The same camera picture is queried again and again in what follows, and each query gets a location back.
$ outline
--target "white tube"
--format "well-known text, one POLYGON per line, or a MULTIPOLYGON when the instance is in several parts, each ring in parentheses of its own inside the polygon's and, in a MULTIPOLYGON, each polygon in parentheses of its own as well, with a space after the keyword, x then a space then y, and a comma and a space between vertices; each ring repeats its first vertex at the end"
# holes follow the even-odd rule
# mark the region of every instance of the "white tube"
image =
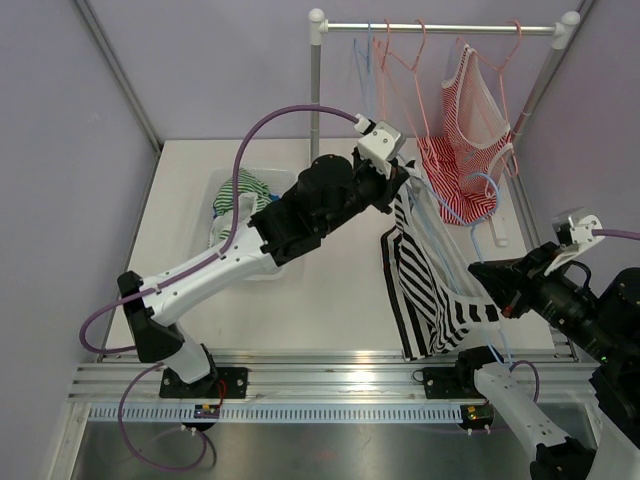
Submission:
POLYGON ((325 23, 324 12, 314 8, 309 12, 309 40, 311 45, 322 45, 321 27, 325 23))

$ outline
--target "clothing rack bar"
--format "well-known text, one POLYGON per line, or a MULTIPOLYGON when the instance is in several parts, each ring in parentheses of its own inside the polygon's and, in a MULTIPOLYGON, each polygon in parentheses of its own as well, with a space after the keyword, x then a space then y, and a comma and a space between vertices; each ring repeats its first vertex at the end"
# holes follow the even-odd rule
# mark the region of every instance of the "clothing rack bar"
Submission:
MULTIPOLYGON (((491 35, 517 35, 518 28, 515 25, 425 25, 428 33, 449 34, 491 34, 491 35)), ((328 32, 368 32, 368 23, 337 23, 326 20, 320 26, 322 33, 328 32)), ((422 25, 419 23, 391 23, 389 29, 393 33, 422 33, 422 25)), ((558 26, 534 26, 521 27, 523 35, 553 36, 558 32, 558 26)), ((372 32, 386 32, 386 23, 372 23, 372 32)))

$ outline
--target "green striped cloth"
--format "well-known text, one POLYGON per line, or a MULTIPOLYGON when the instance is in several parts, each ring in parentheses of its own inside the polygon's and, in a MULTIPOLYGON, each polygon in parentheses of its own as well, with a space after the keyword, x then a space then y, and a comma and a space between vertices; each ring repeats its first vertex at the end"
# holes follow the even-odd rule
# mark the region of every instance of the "green striped cloth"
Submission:
MULTIPOLYGON (((213 216, 222 216, 233 209, 233 180, 230 178, 222 184, 218 191, 218 196, 213 201, 213 216)), ((269 186, 258 180, 256 177, 247 172, 244 168, 240 169, 238 175, 238 194, 256 193, 257 209, 259 212, 271 203, 269 197, 269 186)))

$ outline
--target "white bracket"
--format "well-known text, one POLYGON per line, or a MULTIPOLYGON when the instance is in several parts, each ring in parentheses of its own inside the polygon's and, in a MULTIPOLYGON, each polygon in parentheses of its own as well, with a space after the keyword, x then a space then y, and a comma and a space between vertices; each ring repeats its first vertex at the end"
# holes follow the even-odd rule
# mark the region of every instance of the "white bracket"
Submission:
MULTIPOLYGON (((360 131, 364 122, 363 116, 358 116, 356 130, 360 131)), ((391 160, 393 160, 402 146, 405 137, 400 131, 385 121, 380 121, 375 128, 358 140, 358 152, 363 159, 371 160, 376 170, 385 178, 391 177, 391 160)))
POLYGON ((603 237, 593 236, 594 229, 602 228, 600 220, 583 208, 562 212, 553 220, 553 228, 560 242, 561 252, 547 267, 545 275, 549 275, 604 240, 603 237))

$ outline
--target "metal pole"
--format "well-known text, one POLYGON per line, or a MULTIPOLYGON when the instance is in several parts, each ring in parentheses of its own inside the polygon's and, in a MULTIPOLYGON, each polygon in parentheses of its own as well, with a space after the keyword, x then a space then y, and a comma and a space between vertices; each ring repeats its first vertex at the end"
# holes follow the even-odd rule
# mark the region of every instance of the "metal pole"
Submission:
MULTIPOLYGON (((372 23, 371 31, 386 32, 387 28, 393 33, 422 33, 422 25, 419 23, 372 23)), ((517 35, 518 28, 515 25, 425 25, 429 33, 449 34, 491 34, 491 35, 517 35)), ((326 21, 321 25, 322 33, 327 32, 368 32, 368 23, 335 23, 326 21)), ((523 35, 555 35, 557 26, 533 26, 521 27, 523 35)))
POLYGON ((116 56, 115 51, 98 20, 98 17, 93 11, 89 0, 73 0, 73 3, 78 9, 82 20, 84 20, 89 33, 91 33, 91 36, 95 40, 104 60, 107 62, 107 66, 109 67, 109 70, 111 70, 120 91, 129 103, 140 128, 144 130, 144 133, 151 144, 151 148, 153 148, 154 153, 159 158, 162 153, 162 142, 159 139, 155 128, 153 128, 153 124, 149 120, 144 108, 142 108, 142 104, 140 103, 140 100, 138 100, 129 79, 124 73, 124 69, 120 65, 118 57, 116 56))
MULTIPOLYGON (((324 12, 314 8, 309 12, 311 41, 311 104, 320 105, 320 60, 322 52, 321 25, 325 23, 324 12)), ((309 131, 309 164, 320 154, 320 112, 311 112, 309 131)))
MULTIPOLYGON (((567 12, 562 16, 558 24, 558 34, 551 42, 551 50, 540 69, 538 78, 536 79, 529 98, 525 103, 515 126, 513 127, 513 145, 517 145, 522 141, 522 135, 526 129, 529 120, 533 116, 540 101, 546 93, 551 81, 555 77, 560 64, 564 60, 567 47, 571 44, 574 32, 580 25, 580 14, 578 12, 567 12)), ((540 235, 538 234, 535 218, 531 209, 531 202, 527 194, 524 183, 520 176, 509 179, 512 194, 515 197, 514 207, 518 219, 524 223, 524 241, 527 249, 535 248, 541 245, 540 235)))
MULTIPOLYGON (((311 45, 311 104, 320 105, 320 45, 311 45)), ((320 152, 320 112, 311 112, 311 145, 309 163, 320 152)))

